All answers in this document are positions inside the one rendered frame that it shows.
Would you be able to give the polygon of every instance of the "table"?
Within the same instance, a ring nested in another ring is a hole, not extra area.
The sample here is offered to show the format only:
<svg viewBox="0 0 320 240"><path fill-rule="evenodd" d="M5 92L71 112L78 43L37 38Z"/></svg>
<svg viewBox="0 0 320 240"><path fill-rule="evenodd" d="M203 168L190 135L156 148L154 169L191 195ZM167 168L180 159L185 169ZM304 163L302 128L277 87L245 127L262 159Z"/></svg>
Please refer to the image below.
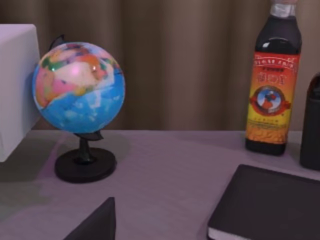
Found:
<svg viewBox="0 0 320 240"><path fill-rule="evenodd" d="M207 221L239 164L320 180L299 166L300 132L284 156L244 149L236 131L103 131L118 159L114 174L70 184L54 174L60 154L78 139L33 130L0 164L0 239L62 240L108 197L115 197L117 240L205 240Z"/></svg>

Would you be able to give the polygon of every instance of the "notebook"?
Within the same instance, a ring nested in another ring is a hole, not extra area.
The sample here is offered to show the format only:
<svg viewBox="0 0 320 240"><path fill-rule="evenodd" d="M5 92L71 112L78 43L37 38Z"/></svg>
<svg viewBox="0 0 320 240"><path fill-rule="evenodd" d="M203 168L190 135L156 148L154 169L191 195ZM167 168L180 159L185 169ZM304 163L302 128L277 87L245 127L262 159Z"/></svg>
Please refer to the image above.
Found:
<svg viewBox="0 0 320 240"><path fill-rule="evenodd" d="M210 240L320 240L320 182L240 165L208 222Z"/></svg>
<svg viewBox="0 0 320 240"><path fill-rule="evenodd" d="M115 240L115 199L108 198L64 240Z"/></svg>

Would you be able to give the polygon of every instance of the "curtain fold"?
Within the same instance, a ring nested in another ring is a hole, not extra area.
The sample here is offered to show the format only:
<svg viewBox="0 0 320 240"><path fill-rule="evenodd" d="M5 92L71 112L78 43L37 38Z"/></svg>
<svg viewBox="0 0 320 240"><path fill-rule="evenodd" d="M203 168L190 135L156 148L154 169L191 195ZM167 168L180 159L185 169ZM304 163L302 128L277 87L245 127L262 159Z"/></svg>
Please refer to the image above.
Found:
<svg viewBox="0 0 320 240"><path fill-rule="evenodd" d="M291 129L300 130L320 69L320 1L301 0L301 65ZM65 34L110 52L126 79L125 104L107 129L243 130L254 45L269 0L11 0L0 23L35 24L41 54ZM41 119L36 129L52 129Z"/></svg>

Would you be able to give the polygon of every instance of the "colorful globe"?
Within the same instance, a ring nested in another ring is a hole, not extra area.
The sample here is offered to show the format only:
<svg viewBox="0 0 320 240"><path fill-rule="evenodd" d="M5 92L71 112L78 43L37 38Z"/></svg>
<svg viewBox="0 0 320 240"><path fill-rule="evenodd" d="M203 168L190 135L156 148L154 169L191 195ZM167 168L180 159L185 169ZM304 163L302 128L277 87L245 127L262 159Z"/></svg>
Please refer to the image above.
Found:
<svg viewBox="0 0 320 240"><path fill-rule="evenodd" d="M32 93L42 116L54 127L75 134L93 133L119 113L125 79L104 49L70 42L53 48L40 60Z"/></svg>

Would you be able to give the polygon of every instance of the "bottle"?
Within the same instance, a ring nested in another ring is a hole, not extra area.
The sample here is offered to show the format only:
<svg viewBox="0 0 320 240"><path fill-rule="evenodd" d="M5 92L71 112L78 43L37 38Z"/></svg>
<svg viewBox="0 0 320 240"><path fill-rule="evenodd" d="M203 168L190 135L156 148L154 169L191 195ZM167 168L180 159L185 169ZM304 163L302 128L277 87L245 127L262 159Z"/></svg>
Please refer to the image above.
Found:
<svg viewBox="0 0 320 240"><path fill-rule="evenodd" d="M279 156L285 152L302 37L298 0L273 0L255 44L245 147Z"/></svg>
<svg viewBox="0 0 320 240"><path fill-rule="evenodd" d="M305 104L300 164L304 168L320 171L320 73L312 79Z"/></svg>

